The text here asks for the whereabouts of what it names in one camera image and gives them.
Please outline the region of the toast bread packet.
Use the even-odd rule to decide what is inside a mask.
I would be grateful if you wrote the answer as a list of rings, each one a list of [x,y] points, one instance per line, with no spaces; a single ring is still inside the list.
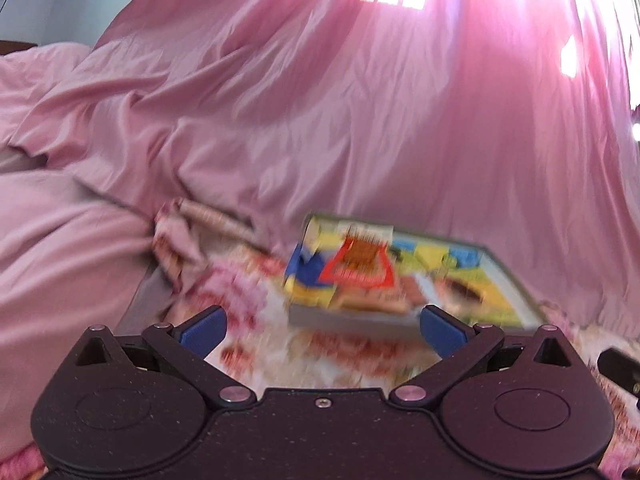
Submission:
[[[414,302],[400,286],[363,288],[339,287],[331,299],[334,309],[405,315],[415,309]]]

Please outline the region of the pink draped curtain sheet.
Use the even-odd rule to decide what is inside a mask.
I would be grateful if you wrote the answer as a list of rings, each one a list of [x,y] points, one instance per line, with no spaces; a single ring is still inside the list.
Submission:
[[[132,0],[3,144],[152,216],[287,252],[307,214],[489,247],[576,323],[639,335],[639,155],[614,0]]]

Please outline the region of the grey cardboard tray box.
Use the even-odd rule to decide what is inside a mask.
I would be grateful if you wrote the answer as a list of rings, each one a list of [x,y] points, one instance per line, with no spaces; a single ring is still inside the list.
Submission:
[[[393,230],[387,253],[395,269],[394,286],[418,304],[408,314],[330,306],[334,292],[346,285],[321,283],[319,274],[341,244],[338,229],[349,223]],[[512,334],[531,332],[542,323],[530,293],[487,247],[329,214],[307,217],[286,266],[284,289],[288,322],[328,333],[416,340],[420,313],[427,304],[466,324],[495,324]]]

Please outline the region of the pink quilt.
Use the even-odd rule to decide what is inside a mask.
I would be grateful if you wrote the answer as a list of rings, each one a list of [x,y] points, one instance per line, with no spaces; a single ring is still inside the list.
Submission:
[[[118,44],[1,60],[1,458],[32,452],[30,414],[81,333],[116,325],[149,267],[150,222],[74,175],[90,129],[162,84],[165,61]]]

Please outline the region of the red tofu skewer snack packet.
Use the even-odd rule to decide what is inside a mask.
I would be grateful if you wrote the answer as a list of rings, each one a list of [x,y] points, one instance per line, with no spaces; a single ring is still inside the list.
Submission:
[[[394,286],[395,269],[387,253],[393,230],[349,223],[337,234],[341,244],[320,271],[321,283],[365,289]]]

